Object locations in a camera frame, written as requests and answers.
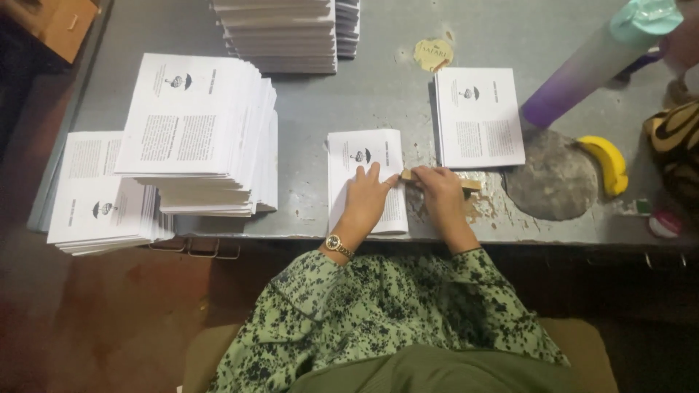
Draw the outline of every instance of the yellow banana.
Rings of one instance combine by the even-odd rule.
[[[624,192],[628,186],[628,176],[626,161],[619,149],[600,136],[583,136],[577,142],[600,162],[605,193],[615,197]]]

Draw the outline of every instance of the stack of booklets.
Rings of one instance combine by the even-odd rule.
[[[241,59],[146,53],[115,172],[158,187],[163,213],[276,210],[276,98]]]
[[[157,209],[155,187],[114,174],[122,135],[68,134],[47,243],[87,255],[175,236],[173,218]]]
[[[354,59],[359,43],[359,0],[337,0],[338,56]]]
[[[358,166],[369,171],[371,164],[381,164],[379,181],[403,171],[401,132],[397,129],[333,132],[328,134],[328,231],[332,231],[345,211],[347,181],[356,177]],[[384,214],[372,234],[408,232],[405,210],[405,183],[389,191]]]
[[[434,76],[442,166],[524,164],[512,69],[446,67]]]
[[[212,0],[229,53],[264,73],[336,73],[335,0]]]

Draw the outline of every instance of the umbrella illustration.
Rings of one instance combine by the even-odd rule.
[[[476,101],[478,101],[478,97],[480,97],[480,92],[478,91],[478,89],[476,88],[476,86],[474,86],[474,87],[473,87],[473,90],[471,90],[471,89],[466,89],[466,91],[463,92],[463,96],[464,96],[465,98],[467,98],[467,99],[469,99],[469,98],[471,98],[471,97],[475,97],[475,98],[476,98]]]
[[[189,89],[189,86],[192,86],[192,77],[187,74],[186,78],[183,78],[181,76],[176,76],[175,79],[172,80],[167,80],[165,79],[165,83],[169,83],[170,86],[177,88],[179,86],[182,86],[182,84],[185,84],[185,90]]]
[[[97,218],[97,216],[99,215],[99,213],[102,213],[103,215],[107,215],[107,214],[109,214],[109,212],[112,211],[112,210],[119,210],[119,208],[116,207],[116,206],[114,206],[114,205],[112,205],[112,204],[109,203],[109,202],[105,203],[105,204],[102,205],[102,207],[100,208],[100,207],[99,207],[99,202],[97,202],[96,204],[94,204],[94,207],[92,208],[92,215],[93,215],[95,218]]]
[[[349,156],[349,158],[354,158],[356,162],[362,162],[366,158],[366,163],[368,164],[371,161],[371,153],[369,153],[369,149],[364,149],[364,152],[360,150],[355,155]]]

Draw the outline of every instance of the hand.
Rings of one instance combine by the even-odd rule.
[[[447,168],[418,166],[411,171],[419,179],[417,186],[425,193],[430,220],[452,254],[480,247],[466,222],[459,177]]]
[[[347,182],[345,211],[330,233],[338,235],[345,248],[350,251],[355,251],[381,220],[386,195],[398,182],[398,175],[393,175],[380,183],[380,167],[378,162],[374,162],[369,172],[364,173],[364,167],[358,166],[356,179]],[[325,250],[324,245],[320,250],[340,265],[347,263],[347,258],[339,252]]]

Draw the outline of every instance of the wristwatch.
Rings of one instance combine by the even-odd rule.
[[[343,242],[340,241],[340,237],[338,235],[328,236],[328,238],[325,239],[325,247],[327,247],[328,250],[337,251],[350,259],[352,259],[354,256],[352,251],[349,251],[347,248],[345,248],[345,246],[343,246]]]

